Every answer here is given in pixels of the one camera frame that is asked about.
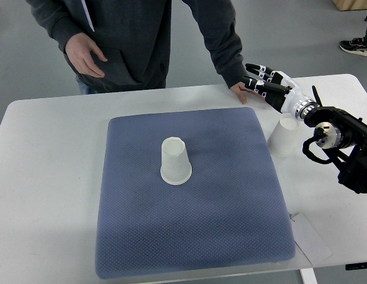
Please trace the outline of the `person's left hand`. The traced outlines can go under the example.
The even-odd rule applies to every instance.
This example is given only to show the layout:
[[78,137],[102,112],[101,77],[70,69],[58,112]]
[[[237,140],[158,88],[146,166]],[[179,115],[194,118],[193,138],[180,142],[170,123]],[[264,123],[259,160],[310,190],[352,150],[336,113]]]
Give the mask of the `person's left hand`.
[[239,82],[233,86],[230,87],[230,90],[232,93],[234,93],[241,104],[246,105],[247,104],[247,93],[254,94],[258,98],[264,100],[264,97],[255,92],[253,89],[249,89],[245,87],[245,84],[243,82]]

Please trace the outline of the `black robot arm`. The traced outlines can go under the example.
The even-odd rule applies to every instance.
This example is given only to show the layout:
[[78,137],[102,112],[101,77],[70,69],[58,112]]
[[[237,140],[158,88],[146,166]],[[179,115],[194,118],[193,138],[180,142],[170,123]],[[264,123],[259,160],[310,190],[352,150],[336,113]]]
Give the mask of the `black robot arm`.
[[245,67],[254,75],[241,79],[247,90],[260,95],[276,111],[313,128],[302,152],[316,163],[333,163],[339,170],[340,184],[357,194],[367,193],[367,125],[362,119],[340,108],[323,106],[315,87],[310,98],[282,71],[253,63]]

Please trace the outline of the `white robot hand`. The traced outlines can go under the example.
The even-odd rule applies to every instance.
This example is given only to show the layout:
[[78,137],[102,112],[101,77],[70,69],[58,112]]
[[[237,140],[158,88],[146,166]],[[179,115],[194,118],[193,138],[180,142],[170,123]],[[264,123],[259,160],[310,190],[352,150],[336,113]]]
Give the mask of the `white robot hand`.
[[284,72],[253,63],[246,63],[245,67],[248,72],[262,79],[243,76],[241,83],[246,90],[260,96],[266,96],[266,93],[278,94],[271,103],[273,109],[278,112],[290,114],[294,118],[305,118],[308,112],[316,107],[315,100],[305,95],[302,87]]

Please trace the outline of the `person's right hand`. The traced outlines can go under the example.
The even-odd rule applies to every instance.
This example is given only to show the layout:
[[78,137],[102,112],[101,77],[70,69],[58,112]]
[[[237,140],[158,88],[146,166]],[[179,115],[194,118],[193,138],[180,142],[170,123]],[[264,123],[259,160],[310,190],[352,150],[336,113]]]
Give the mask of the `person's right hand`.
[[73,35],[66,43],[65,52],[71,64],[83,75],[94,78],[103,78],[105,73],[101,70],[92,58],[92,53],[102,62],[107,62],[102,50],[85,33]]

